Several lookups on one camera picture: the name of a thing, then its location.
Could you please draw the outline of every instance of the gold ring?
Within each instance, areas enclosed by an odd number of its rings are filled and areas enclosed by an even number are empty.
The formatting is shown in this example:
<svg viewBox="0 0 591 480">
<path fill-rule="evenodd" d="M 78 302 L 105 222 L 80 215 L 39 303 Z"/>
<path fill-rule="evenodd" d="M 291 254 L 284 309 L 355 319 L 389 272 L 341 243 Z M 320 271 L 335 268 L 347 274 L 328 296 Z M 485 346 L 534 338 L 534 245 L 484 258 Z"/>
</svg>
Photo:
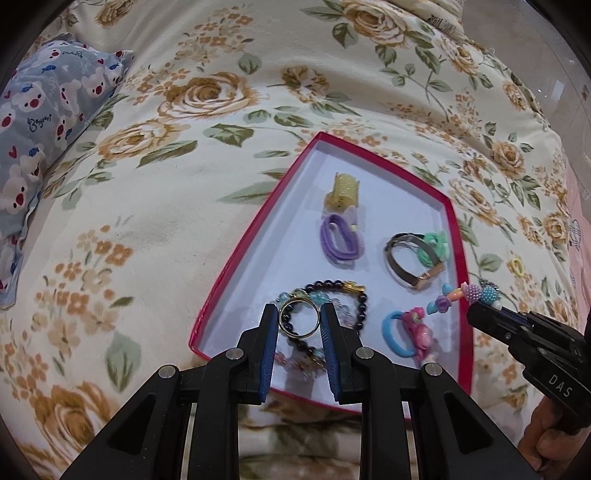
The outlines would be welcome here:
<svg viewBox="0 0 591 480">
<path fill-rule="evenodd" d="M 285 307 L 287 307 L 288 305 L 291 305 L 292 303 L 297 303 L 299 301 L 302 301 L 304 303 L 307 303 L 308 305 L 312 305 L 312 307 L 314 307 L 314 311 L 316 312 L 316 326 L 311 331 L 309 331 L 308 333 L 305 333 L 304 335 L 296 335 L 293 332 L 288 332 L 285 329 L 285 327 L 283 326 L 283 321 L 281 320 L 281 315 L 283 314 L 283 311 L 285 310 Z M 304 297 L 293 297 L 292 299 L 287 300 L 287 302 L 285 302 L 283 304 L 283 307 L 280 308 L 280 310 L 279 310 L 279 318 L 277 320 L 279 321 L 279 328 L 289 338 L 293 338 L 295 340 L 302 340 L 304 338 L 308 338 L 309 336 L 313 335 L 314 332 L 316 330 L 318 330 L 318 327 L 320 326 L 320 309 L 318 308 L 318 305 L 316 305 L 316 303 L 314 303 L 310 299 L 307 299 L 307 298 L 304 298 Z"/>
</svg>

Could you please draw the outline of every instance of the human hand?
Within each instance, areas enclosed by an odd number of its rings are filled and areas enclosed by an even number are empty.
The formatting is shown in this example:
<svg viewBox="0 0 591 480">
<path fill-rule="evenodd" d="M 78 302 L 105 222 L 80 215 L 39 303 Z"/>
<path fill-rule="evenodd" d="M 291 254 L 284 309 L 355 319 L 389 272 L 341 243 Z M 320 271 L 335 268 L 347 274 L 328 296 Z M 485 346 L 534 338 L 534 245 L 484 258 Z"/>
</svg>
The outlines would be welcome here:
<svg viewBox="0 0 591 480">
<path fill-rule="evenodd" d="M 576 435 L 552 428 L 561 416 L 562 412 L 549 398 L 542 398 L 517 446 L 534 470 L 543 472 L 545 480 L 560 477 L 589 435 L 589 428 L 581 429 Z"/>
</svg>

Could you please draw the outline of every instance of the blue pillowcase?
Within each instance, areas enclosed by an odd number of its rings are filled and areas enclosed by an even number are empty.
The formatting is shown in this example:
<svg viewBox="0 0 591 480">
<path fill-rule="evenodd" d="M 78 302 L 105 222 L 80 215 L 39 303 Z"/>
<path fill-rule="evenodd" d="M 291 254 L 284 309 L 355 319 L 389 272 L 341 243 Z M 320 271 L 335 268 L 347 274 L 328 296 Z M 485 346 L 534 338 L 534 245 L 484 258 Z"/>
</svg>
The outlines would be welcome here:
<svg viewBox="0 0 591 480">
<path fill-rule="evenodd" d="M 20 246 L 42 173 L 113 96 L 132 58 L 131 51 L 104 53 L 62 34 L 12 74 L 0 97 L 0 308 L 16 299 Z"/>
</svg>

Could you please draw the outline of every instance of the purple flower bead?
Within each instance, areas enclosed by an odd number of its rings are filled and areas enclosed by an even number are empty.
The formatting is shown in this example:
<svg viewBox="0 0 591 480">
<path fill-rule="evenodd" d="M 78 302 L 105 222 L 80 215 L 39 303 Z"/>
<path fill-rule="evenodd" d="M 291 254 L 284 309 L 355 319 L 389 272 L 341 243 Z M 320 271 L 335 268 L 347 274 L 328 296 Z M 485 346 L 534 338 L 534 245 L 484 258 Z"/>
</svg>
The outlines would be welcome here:
<svg viewBox="0 0 591 480">
<path fill-rule="evenodd" d="M 452 306 L 452 301 L 445 295 L 439 295 L 435 299 L 435 306 L 437 307 L 437 311 L 439 313 L 445 313 L 449 310 L 449 307 Z"/>
</svg>

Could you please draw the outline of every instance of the metal screw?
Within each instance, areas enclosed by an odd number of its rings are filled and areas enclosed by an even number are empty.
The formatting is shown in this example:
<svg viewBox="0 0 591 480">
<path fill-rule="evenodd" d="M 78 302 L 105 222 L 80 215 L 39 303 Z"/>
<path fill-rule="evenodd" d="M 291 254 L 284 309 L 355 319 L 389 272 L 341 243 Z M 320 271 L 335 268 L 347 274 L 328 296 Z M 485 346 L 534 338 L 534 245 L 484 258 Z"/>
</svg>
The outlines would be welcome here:
<svg viewBox="0 0 591 480">
<path fill-rule="evenodd" d="M 443 373 L 443 368 L 439 364 L 427 364 L 425 365 L 425 372 L 427 372 L 432 377 L 438 377 Z"/>
<path fill-rule="evenodd" d="M 238 347 L 230 348 L 230 350 L 226 352 L 226 357 L 230 360 L 239 360 L 242 358 L 242 355 L 244 355 L 244 351 Z"/>
<path fill-rule="evenodd" d="M 356 351 L 355 354 L 359 357 L 359 358 L 372 358 L 374 356 L 374 351 L 366 346 L 360 346 Z"/>
<path fill-rule="evenodd" d="M 172 365 L 164 365 L 158 370 L 158 376 L 160 378 L 170 378 L 177 372 L 177 369 Z"/>
</svg>

